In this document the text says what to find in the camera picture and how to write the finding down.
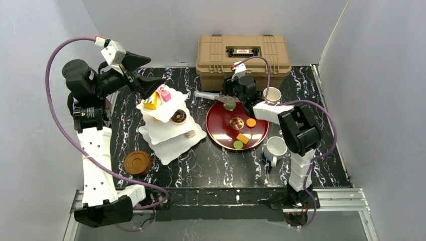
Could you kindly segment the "yellow cake slice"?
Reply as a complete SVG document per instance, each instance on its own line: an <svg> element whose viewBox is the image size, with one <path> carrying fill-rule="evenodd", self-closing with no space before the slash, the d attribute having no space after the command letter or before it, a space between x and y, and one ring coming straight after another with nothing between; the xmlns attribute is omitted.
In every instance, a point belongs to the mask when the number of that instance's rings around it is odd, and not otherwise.
<svg viewBox="0 0 426 241"><path fill-rule="evenodd" d="M154 92L149 98L142 101L143 107L146 109L156 110L161 104L161 98L157 92Z"/></svg>

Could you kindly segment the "green swirl roll cake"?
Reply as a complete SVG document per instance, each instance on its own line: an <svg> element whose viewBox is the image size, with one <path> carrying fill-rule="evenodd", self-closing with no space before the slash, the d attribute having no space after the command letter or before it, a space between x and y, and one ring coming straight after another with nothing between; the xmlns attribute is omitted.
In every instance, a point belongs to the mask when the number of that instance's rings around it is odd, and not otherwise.
<svg viewBox="0 0 426 241"><path fill-rule="evenodd" d="M224 108L228 111L233 111L236 108L236 103L235 102L227 102L224 103Z"/></svg>

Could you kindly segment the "pink cake with cherry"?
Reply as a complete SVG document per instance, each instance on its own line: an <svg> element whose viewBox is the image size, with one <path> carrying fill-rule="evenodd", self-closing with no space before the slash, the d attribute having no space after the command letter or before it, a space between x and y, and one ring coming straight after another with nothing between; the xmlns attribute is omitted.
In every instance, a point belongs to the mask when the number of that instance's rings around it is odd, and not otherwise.
<svg viewBox="0 0 426 241"><path fill-rule="evenodd" d="M168 87L166 85L161 85L157 88L156 93L160 98L161 104L168 102L171 100L172 96L168 91Z"/></svg>

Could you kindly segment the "red round tray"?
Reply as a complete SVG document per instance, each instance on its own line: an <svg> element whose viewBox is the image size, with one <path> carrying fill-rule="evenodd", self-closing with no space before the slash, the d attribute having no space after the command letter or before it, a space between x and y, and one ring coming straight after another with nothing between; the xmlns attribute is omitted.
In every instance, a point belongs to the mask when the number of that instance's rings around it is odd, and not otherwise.
<svg viewBox="0 0 426 241"><path fill-rule="evenodd" d="M254 148L265 139L269 130L269 122L256 120L256 126L248 128L246 120L249 118L240 102L237 102L237 106L233 111L226 110L223 103L216 102L206 115L207 133L215 143L234 151L238 150L234 149L233 143L237 141L237 135L242 133L249 137L250 141L244 145L241 151Z"/></svg>

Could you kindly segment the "chocolate glazed donut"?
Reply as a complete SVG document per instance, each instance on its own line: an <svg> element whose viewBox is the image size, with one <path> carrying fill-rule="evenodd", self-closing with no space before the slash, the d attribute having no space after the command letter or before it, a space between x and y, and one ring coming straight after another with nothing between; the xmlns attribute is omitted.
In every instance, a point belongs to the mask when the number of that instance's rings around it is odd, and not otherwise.
<svg viewBox="0 0 426 241"><path fill-rule="evenodd" d="M187 114L184 110L178 109L171 117L170 121L175 125L182 125L186 122Z"/></svg>

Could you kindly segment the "white three-tier dessert stand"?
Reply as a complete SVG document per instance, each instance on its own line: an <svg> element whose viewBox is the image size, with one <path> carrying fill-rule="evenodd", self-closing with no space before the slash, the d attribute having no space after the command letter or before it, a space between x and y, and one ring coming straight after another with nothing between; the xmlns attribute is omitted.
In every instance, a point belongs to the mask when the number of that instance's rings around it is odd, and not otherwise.
<svg viewBox="0 0 426 241"><path fill-rule="evenodd" d="M144 108L142 101L137 105L145 122L145 125L138 127L138 132L142 134L143 139L154 151L162 165L168 165L206 138L207 135L195 122L186 106L187 94L167 87L172 98L170 101L158 105L156 110ZM184 110L187 114L186 122L182 125L175 125L170 121L178 109ZM190 130L194 130L196 133L192 138L186 136Z"/></svg>

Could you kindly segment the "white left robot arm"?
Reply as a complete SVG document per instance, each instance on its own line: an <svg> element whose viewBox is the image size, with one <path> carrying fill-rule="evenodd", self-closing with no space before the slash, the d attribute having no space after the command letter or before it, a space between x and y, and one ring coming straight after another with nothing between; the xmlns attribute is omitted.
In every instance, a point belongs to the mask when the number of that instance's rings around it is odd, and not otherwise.
<svg viewBox="0 0 426 241"><path fill-rule="evenodd" d="M71 60L62 68L70 91L67 105L83 150L84 193L81 207L74 211L75 220L81 224L96 228L128 222L134 207L146 197L142 185L133 184L122 192L114 186L110 174L112 106L107 96L123 87L141 97L154 93L164 80L138 73L138 68L150 61L128 52L119 58L117 69L107 62L93 69L81 59Z"/></svg>

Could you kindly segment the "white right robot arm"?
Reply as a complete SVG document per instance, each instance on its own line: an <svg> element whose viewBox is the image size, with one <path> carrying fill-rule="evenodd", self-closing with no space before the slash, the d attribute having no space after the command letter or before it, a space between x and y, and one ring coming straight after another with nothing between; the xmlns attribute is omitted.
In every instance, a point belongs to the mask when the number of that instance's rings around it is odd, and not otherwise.
<svg viewBox="0 0 426 241"><path fill-rule="evenodd" d="M322 138L306 104L281 105L262 100L253 77L226 77L224 95L237 98L245 114L280 125L283 140L290 152L291 171L287 181L287 198L296 205L305 203L312 190L311 171L316 148Z"/></svg>

